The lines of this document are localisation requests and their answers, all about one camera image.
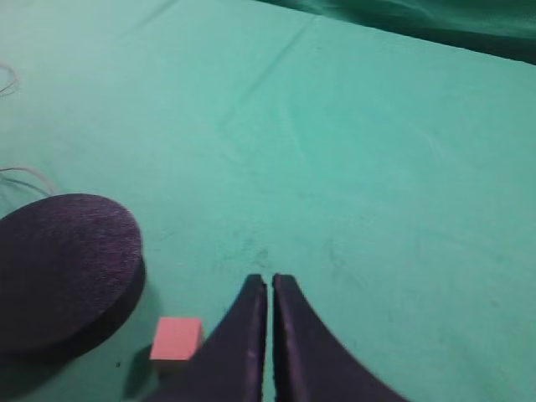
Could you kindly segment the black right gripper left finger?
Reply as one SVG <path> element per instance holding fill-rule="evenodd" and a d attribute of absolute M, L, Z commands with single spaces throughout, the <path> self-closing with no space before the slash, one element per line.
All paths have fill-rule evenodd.
<path fill-rule="evenodd" d="M 234 303 L 201 348 L 145 400 L 261 401 L 267 311 L 261 275 L 247 276 Z"/>

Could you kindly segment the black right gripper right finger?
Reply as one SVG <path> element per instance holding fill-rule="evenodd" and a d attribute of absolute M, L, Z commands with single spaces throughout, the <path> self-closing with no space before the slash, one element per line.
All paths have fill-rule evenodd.
<path fill-rule="evenodd" d="M 291 275 L 273 288 L 276 401 L 403 401 L 330 332 Z"/>

